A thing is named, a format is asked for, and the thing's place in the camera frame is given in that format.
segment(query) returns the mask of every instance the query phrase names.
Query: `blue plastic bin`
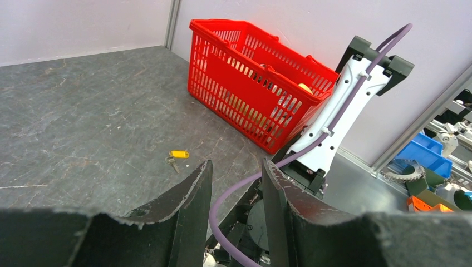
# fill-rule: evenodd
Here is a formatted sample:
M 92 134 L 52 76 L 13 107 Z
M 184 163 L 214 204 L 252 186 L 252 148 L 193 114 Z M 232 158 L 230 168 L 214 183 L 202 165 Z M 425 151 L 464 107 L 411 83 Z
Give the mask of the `blue plastic bin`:
M 443 146 L 440 142 L 431 139 L 422 133 L 419 133 L 415 138 L 413 138 L 413 140 L 436 154 L 441 155 L 441 152 L 443 151 Z
M 416 160 L 431 171 L 444 178 L 449 178 L 453 162 L 441 156 L 442 150 L 443 146 L 441 143 L 420 133 L 395 158 Z

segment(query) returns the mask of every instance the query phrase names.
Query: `orange object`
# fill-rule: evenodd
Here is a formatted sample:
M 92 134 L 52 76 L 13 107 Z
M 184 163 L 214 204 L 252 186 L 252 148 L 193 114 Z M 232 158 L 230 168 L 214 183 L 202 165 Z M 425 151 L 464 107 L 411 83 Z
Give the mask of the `orange object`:
M 416 196 L 410 196 L 407 200 L 408 210 L 414 212 L 430 211 L 431 206 L 421 201 Z
M 438 212 L 454 212 L 450 208 L 444 206 L 443 204 L 439 203 L 434 206 L 430 211 L 438 211 Z
M 190 29 L 189 93 L 271 154 L 302 130 L 338 78 L 246 21 L 194 19 Z

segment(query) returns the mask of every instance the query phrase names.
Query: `circular saw blade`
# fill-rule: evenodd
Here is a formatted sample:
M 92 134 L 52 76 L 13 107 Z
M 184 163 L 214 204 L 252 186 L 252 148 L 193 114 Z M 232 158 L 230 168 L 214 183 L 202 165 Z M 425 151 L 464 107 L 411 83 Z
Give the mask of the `circular saw blade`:
M 425 168 L 415 160 L 394 159 L 380 174 L 391 182 L 412 182 L 426 175 Z

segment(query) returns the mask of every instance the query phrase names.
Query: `basket handle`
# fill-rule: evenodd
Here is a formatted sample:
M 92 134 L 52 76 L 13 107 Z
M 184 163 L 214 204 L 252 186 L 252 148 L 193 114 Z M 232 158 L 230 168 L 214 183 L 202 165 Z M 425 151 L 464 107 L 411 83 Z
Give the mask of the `basket handle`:
M 271 65 L 264 64 L 263 68 L 264 68 L 264 70 L 266 70 L 268 72 L 277 73 L 276 70 Z
M 201 25 L 201 22 L 205 23 L 205 22 L 209 22 L 209 21 L 212 21 L 212 22 L 216 22 L 216 21 L 226 22 L 226 21 L 229 21 L 229 20 L 227 20 L 227 19 L 192 19 L 190 21 L 190 27 L 189 28 L 192 31 L 199 30 L 200 35 L 204 35 L 208 39 L 212 39 L 213 41 L 223 43 L 224 45 L 229 47 L 230 43 L 229 43 L 228 40 L 223 40 L 221 37 L 219 37 L 218 35 L 214 34 L 212 31 L 208 30 L 203 25 Z
M 319 65 L 319 66 L 321 66 L 321 67 L 323 67 L 323 68 L 326 68 L 326 69 L 330 70 L 330 68 L 328 68 L 325 64 L 323 64 L 323 63 L 321 63 L 320 61 L 314 59 L 314 58 L 312 57 L 312 55 L 306 56 L 306 59 L 312 61 L 313 63 L 315 63 L 315 64 L 317 64 L 317 65 Z
M 314 59 L 312 55 L 308 55 L 306 58 L 307 58 L 308 60 L 313 61 L 314 63 L 316 63 L 316 64 L 318 64 L 318 65 L 323 65 L 323 64 L 319 63 L 316 59 Z

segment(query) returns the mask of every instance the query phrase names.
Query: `purple cable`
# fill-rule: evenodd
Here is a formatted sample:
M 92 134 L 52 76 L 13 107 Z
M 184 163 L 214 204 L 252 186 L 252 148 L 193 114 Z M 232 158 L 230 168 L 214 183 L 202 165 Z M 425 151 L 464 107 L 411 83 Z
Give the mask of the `purple cable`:
M 380 60 L 392 49 L 393 46 L 395 46 L 407 33 L 410 31 L 411 27 L 413 25 L 411 23 L 408 23 L 405 25 L 403 28 L 392 34 L 389 38 L 387 38 L 384 42 L 382 42 L 379 47 L 376 49 L 378 52 L 380 49 L 382 49 L 385 45 L 385 49 L 383 49 L 378 56 L 372 61 L 372 63 L 368 66 L 366 69 L 366 73 L 369 74 L 375 66 L 380 62 Z M 365 76 L 362 76 L 352 89 L 352 92 L 349 94 L 349 96 L 346 99 L 346 102 L 341 106 L 340 110 L 336 114 L 336 116 L 333 118 L 333 121 L 330 123 L 328 126 L 328 129 L 330 131 L 333 130 L 335 125 L 338 123 L 340 120 L 341 116 L 344 114 L 346 111 L 347 107 L 349 104 L 352 102 L 352 99 L 355 97 L 356 93 L 359 91 L 361 88 L 362 84 L 366 80 Z M 292 156 L 287 157 L 286 159 L 283 159 L 282 161 L 278 162 L 276 166 L 278 168 L 294 161 L 295 159 L 305 155 L 315 147 L 317 147 L 323 140 L 327 137 L 328 135 L 326 133 L 323 133 L 320 137 L 318 137 L 313 143 L 311 143 L 309 146 L 304 148 L 298 153 L 293 154 Z M 217 219 L 217 214 L 218 214 L 218 209 L 220 208 L 221 204 L 223 201 L 231 195 L 234 191 L 238 190 L 239 188 L 243 187 L 244 185 L 255 181 L 256 179 L 260 178 L 262 176 L 261 172 L 258 172 L 256 174 L 251 175 L 250 177 L 234 184 L 231 186 L 227 191 L 223 192 L 220 197 L 215 201 L 213 204 L 212 208 L 210 209 L 210 214 L 209 214 L 209 223 L 210 223 L 210 228 L 212 229 L 213 235 L 215 238 L 218 240 L 218 242 L 221 244 L 221 246 L 235 259 L 237 260 L 240 264 L 242 264 L 244 267 L 261 267 L 259 264 L 255 263 L 253 260 L 248 258 L 246 255 L 244 255 L 241 251 L 239 251 L 231 242 L 223 235 L 221 230 L 218 228 L 218 219 Z

